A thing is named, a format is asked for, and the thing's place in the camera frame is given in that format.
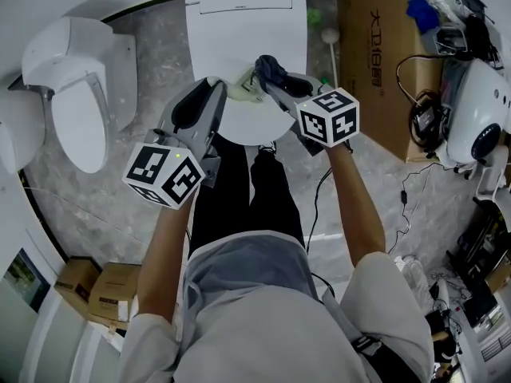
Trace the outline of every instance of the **toilet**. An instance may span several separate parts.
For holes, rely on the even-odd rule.
[[[0,89],[0,160],[11,175],[36,156],[45,139],[41,95]]]
[[[264,54],[290,73],[305,73],[305,0],[185,0],[188,42],[196,80],[216,76],[236,83]],[[295,123],[267,95],[262,104],[228,99],[219,134],[258,145],[276,140]]]
[[[98,20],[63,17],[26,47],[22,73],[26,85],[54,91],[53,123],[69,159],[83,172],[101,170],[137,111],[135,37]]]

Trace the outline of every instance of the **white stick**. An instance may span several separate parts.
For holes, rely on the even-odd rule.
[[[330,44],[330,54],[332,56],[332,70],[334,71],[334,84],[335,84],[334,88],[338,88],[339,80],[337,77],[337,65],[335,64],[335,54],[334,54],[334,45],[333,44]]]

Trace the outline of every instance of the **black and white cube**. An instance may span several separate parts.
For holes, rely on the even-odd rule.
[[[138,143],[122,181],[144,199],[177,210],[204,177],[188,149]]]
[[[296,105],[305,137],[332,148],[360,132],[360,104],[342,88]]]

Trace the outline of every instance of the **shoe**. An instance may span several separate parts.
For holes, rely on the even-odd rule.
[[[273,141],[268,144],[261,144],[259,146],[259,154],[261,154],[261,152],[269,152],[275,156],[277,154],[277,142]]]

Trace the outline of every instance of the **blue object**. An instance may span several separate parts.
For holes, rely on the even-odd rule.
[[[426,0],[409,0],[406,14],[415,18],[421,34],[425,34],[429,30],[440,26],[440,18],[437,11]]]

